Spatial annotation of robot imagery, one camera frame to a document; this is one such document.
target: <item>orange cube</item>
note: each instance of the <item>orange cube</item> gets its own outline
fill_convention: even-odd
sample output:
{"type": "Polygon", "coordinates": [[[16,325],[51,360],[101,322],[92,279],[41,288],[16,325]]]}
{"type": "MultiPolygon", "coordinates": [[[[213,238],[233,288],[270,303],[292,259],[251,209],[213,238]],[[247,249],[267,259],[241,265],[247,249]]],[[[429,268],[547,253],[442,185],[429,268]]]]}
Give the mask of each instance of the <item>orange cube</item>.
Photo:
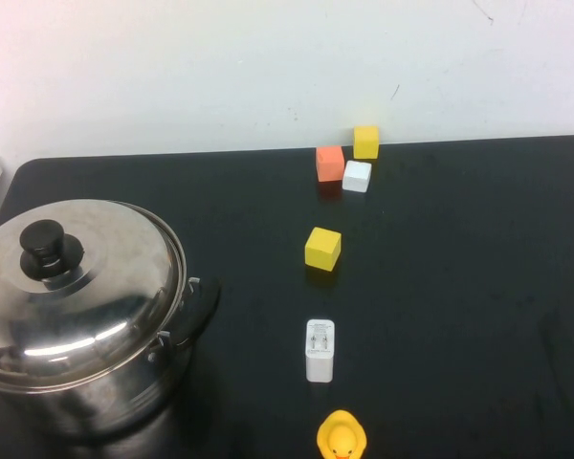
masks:
{"type": "Polygon", "coordinates": [[[317,177],[320,182],[342,180],[344,175],[344,155],[341,146],[317,147],[317,177]]]}

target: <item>yellow block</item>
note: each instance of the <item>yellow block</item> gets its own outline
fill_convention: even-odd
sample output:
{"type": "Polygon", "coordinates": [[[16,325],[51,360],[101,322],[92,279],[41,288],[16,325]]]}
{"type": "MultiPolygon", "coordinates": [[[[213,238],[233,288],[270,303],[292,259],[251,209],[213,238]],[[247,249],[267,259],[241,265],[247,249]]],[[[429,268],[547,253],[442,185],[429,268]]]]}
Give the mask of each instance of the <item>yellow block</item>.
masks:
{"type": "Polygon", "coordinates": [[[320,270],[332,271],[341,254],[341,234],[329,229],[313,228],[304,249],[304,262],[320,270]]]}
{"type": "Polygon", "coordinates": [[[375,160],[379,157],[379,128],[357,126],[355,128],[353,157],[356,160],[375,160]]]}

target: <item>yellow rubber duck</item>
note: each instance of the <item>yellow rubber duck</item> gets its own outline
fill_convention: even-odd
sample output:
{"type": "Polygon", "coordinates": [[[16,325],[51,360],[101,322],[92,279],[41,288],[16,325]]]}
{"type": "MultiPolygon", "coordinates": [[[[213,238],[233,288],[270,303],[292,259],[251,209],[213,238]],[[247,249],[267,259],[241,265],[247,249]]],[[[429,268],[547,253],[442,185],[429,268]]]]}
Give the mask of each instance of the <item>yellow rubber duck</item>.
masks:
{"type": "Polygon", "coordinates": [[[360,459],[366,445],[364,428],[343,409],[330,414],[317,432],[323,459],[360,459]]]}

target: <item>lid knob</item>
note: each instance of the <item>lid knob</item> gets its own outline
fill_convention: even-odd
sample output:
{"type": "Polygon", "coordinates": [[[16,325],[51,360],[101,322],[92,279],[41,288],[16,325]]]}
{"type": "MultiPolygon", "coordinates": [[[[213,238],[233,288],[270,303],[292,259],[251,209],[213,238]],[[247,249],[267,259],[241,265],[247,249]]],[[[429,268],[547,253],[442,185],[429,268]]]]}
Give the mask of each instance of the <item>lid knob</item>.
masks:
{"type": "Polygon", "coordinates": [[[64,233],[55,220],[38,220],[21,231],[19,244],[23,248],[20,266],[30,279],[55,277],[73,270],[83,258],[78,239],[64,233]]]}

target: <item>black handle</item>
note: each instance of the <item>black handle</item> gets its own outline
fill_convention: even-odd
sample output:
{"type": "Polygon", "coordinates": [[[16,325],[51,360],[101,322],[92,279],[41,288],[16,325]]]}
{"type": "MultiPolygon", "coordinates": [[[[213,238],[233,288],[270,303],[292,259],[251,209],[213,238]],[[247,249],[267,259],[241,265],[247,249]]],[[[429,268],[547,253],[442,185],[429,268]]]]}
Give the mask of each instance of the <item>black handle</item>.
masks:
{"type": "Polygon", "coordinates": [[[55,220],[38,220],[21,232],[23,249],[19,265],[30,279],[41,280],[76,268],[83,259],[83,246],[55,220]]]}
{"type": "Polygon", "coordinates": [[[216,311],[221,296],[221,284],[216,277],[204,282],[197,281],[195,284],[190,280],[189,285],[197,285],[197,289],[194,288],[192,296],[187,299],[188,305],[184,306],[188,307],[188,311],[179,317],[179,320],[185,323],[177,324],[171,336],[177,351],[188,349],[202,334],[216,311]]]}

